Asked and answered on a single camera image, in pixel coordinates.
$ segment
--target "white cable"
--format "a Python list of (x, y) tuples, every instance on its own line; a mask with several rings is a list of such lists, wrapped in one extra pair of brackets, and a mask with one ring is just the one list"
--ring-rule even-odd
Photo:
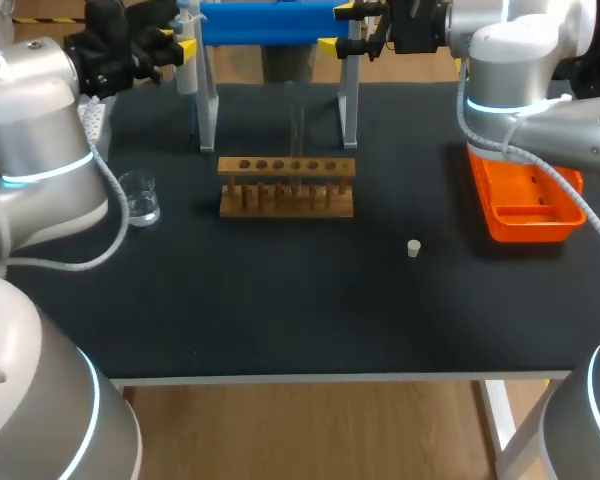
[(7, 276), (7, 259), (11, 254), (12, 241), (11, 241), (11, 228), (9, 226), (9, 219), (4, 211), (4, 205), (0, 200), (0, 242), (2, 243), (2, 249), (0, 252), (0, 278), (6, 278)]
[(461, 72), (460, 72), (460, 81), (459, 81), (459, 86), (458, 86), (458, 98), (457, 98), (457, 105), (456, 105), (456, 107), (457, 107), (456, 113), (458, 115), (458, 124), (460, 125), (462, 132), (467, 136), (467, 138), (469, 140), (471, 140), (473, 143), (476, 143), (478, 145), (486, 147), (490, 150), (502, 151), (506, 154), (518, 155), (519, 157), (522, 157), (525, 160), (528, 160), (529, 163), (532, 163), (533, 165), (538, 167), (540, 170), (542, 170), (544, 173), (549, 175), (549, 177), (551, 177), (553, 180), (555, 180), (558, 183), (558, 185), (560, 185), (560, 188), (562, 188), (562, 190), (564, 190), (564, 192), (573, 199), (575, 204), (578, 207), (580, 207), (580, 209), (587, 215), (587, 218), (591, 222), (591, 225), (596, 230), (596, 232), (598, 232), (598, 234), (600, 235), (600, 218), (595, 214), (595, 212), (591, 209), (589, 204), (584, 200), (584, 198), (582, 198), (582, 196), (576, 191), (576, 189), (573, 188), (571, 186), (571, 184), (567, 180), (565, 180), (564, 177), (562, 175), (560, 175), (551, 165), (549, 165), (547, 162), (542, 160), (540, 157), (534, 155), (533, 153), (528, 152), (527, 150), (524, 150), (523, 148), (514, 147), (512, 145), (507, 146), (507, 145), (503, 145), (500, 142), (495, 142), (493, 140), (486, 139), (484, 137), (481, 137), (477, 133), (473, 132), (471, 130), (471, 128), (469, 128), (469, 125), (467, 125), (467, 122), (464, 118), (464, 92), (465, 92), (465, 87), (466, 87), (466, 79), (467, 79), (467, 59), (463, 58), (462, 59), (462, 68), (461, 68)]
[[(91, 116), (95, 112), (95, 106), (100, 103), (100, 99), (98, 97), (92, 97), (87, 107), (85, 108), (84, 115), (82, 117), (82, 123), (88, 124)], [(94, 159), (96, 164), (102, 171), (103, 175), (107, 178), (113, 191), (116, 193), (116, 197), (120, 202), (120, 210), (122, 212), (122, 221), (120, 223), (120, 230), (118, 230), (118, 235), (115, 240), (111, 244), (111, 246), (99, 257), (94, 258), (89, 262), (84, 263), (64, 263), (64, 262), (55, 262), (52, 260), (43, 260), (38, 258), (9, 258), (6, 260), (7, 265), (18, 265), (18, 266), (27, 266), (27, 267), (42, 267), (42, 268), (51, 268), (54, 270), (64, 270), (67, 272), (82, 272), (84, 270), (90, 270), (99, 265), (102, 265), (104, 262), (109, 260), (111, 256), (118, 250), (120, 245), (124, 240), (125, 235), (127, 234), (127, 229), (129, 227), (129, 204), (127, 203), (127, 197), (122, 190), (122, 187), (118, 183), (115, 175), (109, 170), (109, 167), (105, 163), (105, 161), (100, 156), (98, 152), (98, 148), (94, 144), (93, 140), (89, 138), (87, 134), (87, 142), (89, 143), (89, 147), (93, 152)]]

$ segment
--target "yellow clamp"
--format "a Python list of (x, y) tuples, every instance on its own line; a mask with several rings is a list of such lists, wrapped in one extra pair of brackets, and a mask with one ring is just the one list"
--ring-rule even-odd
[(178, 42), (178, 45), (182, 48), (182, 57), (183, 62), (187, 63), (196, 55), (196, 50), (198, 48), (195, 40), (184, 40), (182, 42)]
[(319, 38), (318, 48), (321, 52), (326, 53), (331, 57), (338, 57), (338, 51), (336, 50), (337, 38)]
[(355, 3), (355, 2), (349, 2), (349, 3), (345, 3), (345, 4), (343, 4), (343, 5), (339, 5), (339, 6), (337, 6), (337, 7), (334, 7), (333, 9), (334, 9), (334, 10), (337, 10), (337, 9), (353, 8), (353, 4), (354, 4), (354, 3)]

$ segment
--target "robotic arm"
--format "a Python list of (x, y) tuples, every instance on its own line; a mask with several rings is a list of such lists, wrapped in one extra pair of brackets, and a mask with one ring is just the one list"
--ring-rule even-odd
[[(507, 139), (552, 165), (600, 173), (600, 98), (547, 100), (558, 64), (584, 55), (592, 44), (596, 0), (387, 0), (365, 10), (362, 5), (354, 4), (346, 15), (380, 14), (378, 29), (368, 41), (339, 40), (339, 57), (368, 54), (373, 60), (387, 41), (399, 54), (448, 46), (452, 56), (469, 58), (464, 117), (471, 130), (492, 142)], [(482, 158), (505, 160), (500, 150), (472, 139), (469, 147)]]
[(0, 50), (0, 256), (5, 229), (16, 249), (82, 231), (107, 213), (77, 100), (113, 95), (136, 78), (157, 82), (156, 67), (183, 65), (185, 49), (155, 24), (173, 18), (173, 8), (90, 0), (85, 31), (66, 37), (64, 50), (49, 38)]

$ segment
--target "wooden floor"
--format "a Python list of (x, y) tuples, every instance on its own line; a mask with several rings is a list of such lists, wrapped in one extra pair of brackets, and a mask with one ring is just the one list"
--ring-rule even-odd
[[(18, 16), (82, 16), (83, 0), (19, 0)], [(17, 38), (61, 40), (79, 26), (29, 25)], [(215, 49), (218, 82), (262, 80), (256, 48)], [(363, 61), (367, 82), (453, 81), (448, 52)], [(339, 64), (318, 55), (315, 81), (337, 82)], [(516, 421), (544, 389), (508, 382)], [(389, 480), (494, 478), (475, 385), (320, 384), (139, 388), (142, 480)], [(527, 480), (544, 478), (539, 465)]]

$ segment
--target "blue bar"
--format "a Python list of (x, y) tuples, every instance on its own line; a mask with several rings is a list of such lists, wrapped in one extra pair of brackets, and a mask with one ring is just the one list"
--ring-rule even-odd
[(346, 0), (278, 3), (201, 3), (205, 45), (313, 45), (318, 38), (347, 37), (349, 22), (333, 9)]

